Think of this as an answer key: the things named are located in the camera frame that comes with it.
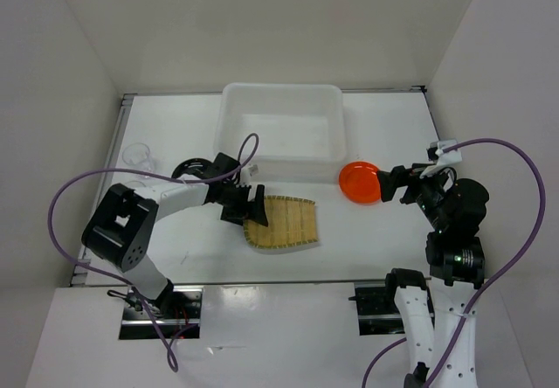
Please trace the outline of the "woven bamboo tray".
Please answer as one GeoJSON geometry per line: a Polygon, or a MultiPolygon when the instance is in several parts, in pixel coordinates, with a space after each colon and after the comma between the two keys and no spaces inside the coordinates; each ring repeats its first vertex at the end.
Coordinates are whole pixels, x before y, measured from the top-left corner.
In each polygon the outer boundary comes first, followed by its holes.
{"type": "Polygon", "coordinates": [[[285,250],[319,241],[315,201],[287,196],[265,196],[268,226],[244,222],[245,241],[259,250],[285,250]]]}

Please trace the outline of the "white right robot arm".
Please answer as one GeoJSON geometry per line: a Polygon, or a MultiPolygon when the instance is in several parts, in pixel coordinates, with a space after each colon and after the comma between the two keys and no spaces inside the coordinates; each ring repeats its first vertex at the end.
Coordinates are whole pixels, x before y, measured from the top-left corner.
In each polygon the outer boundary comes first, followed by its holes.
{"type": "Polygon", "coordinates": [[[399,312],[408,346],[406,387],[475,387],[476,309],[468,302],[485,281],[485,255],[477,236],[487,214],[484,186],[458,179],[451,168],[423,177],[425,165],[379,171],[381,199],[404,189],[401,204],[415,204],[432,230],[426,239],[428,277],[394,268],[383,302],[399,312]]]}

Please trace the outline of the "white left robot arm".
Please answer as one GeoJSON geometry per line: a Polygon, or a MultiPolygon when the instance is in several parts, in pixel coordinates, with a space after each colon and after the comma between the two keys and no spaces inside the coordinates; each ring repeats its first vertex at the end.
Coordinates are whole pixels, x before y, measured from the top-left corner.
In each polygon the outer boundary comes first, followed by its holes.
{"type": "Polygon", "coordinates": [[[138,290],[146,311],[153,317],[164,317],[179,309],[186,298],[174,290],[172,281],[148,256],[157,221],[187,208],[219,204],[220,219],[225,222],[268,225],[265,186],[259,184],[251,196],[251,186],[240,182],[239,166],[238,160],[218,153],[212,162],[191,158],[180,163],[171,175],[177,183],[138,190],[114,184],[86,225],[82,244],[113,265],[138,290]]]}

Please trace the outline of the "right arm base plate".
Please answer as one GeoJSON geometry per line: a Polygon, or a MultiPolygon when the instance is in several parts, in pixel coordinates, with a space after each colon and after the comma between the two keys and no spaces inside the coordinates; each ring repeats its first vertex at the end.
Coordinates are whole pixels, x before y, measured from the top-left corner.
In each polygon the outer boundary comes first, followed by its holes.
{"type": "Polygon", "coordinates": [[[362,336],[406,334],[431,337],[434,313],[421,273],[394,269],[384,281],[361,281],[349,297],[356,306],[362,336]]]}

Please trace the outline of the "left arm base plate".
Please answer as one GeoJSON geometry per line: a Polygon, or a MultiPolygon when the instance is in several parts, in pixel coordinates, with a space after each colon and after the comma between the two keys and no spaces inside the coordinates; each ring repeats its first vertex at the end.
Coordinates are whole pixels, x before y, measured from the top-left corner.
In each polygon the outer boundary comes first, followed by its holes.
{"type": "MultiPolygon", "coordinates": [[[[178,286],[175,291],[183,296],[179,305],[171,307],[166,312],[161,312],[149,304],[152,315],[160,331],[168,340],[172,337],[198,339],[204,289],[201,286],[178,286]]],[[[110,289],[107,291],[107,295],[124,302],[119,332],[120,340],[154,340],[158,338],[148,313],[132,290],[122,293],[110,289]]]]}

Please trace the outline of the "orange plastic plate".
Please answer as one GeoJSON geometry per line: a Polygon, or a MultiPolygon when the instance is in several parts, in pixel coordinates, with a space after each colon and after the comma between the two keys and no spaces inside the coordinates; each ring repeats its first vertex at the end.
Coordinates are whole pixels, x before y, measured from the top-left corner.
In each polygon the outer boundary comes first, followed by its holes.
{"type": "Polygon", "coordinates": [[[378,202],[381,199],[378,171],[374,164],[364,161],[346,164],[338,175],[338,185],[343,195],[357,204],[378,202]]]}

